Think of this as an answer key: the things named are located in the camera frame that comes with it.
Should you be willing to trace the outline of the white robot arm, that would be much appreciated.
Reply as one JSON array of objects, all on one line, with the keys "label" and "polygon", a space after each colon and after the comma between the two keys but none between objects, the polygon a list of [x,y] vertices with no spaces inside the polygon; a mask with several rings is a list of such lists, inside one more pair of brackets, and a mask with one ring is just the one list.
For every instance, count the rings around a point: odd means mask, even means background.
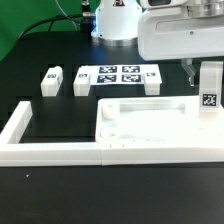
[{"label": "white robot arm", "polygon": [[224,56],[224,0],[101,0],[92,40],[136,43],[146,61]]}]

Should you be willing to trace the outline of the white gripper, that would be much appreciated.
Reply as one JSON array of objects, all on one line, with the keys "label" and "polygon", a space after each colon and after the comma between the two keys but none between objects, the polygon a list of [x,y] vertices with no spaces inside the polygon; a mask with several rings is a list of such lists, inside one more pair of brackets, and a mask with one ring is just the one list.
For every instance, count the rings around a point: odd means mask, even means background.
[{"label": "white gripper", "polygon": [[185,7],[146,10],[138,23],[138,51],[146,61],[182,59],[195,84],[192,59],[224,55],[224,16],[192,18]]}]

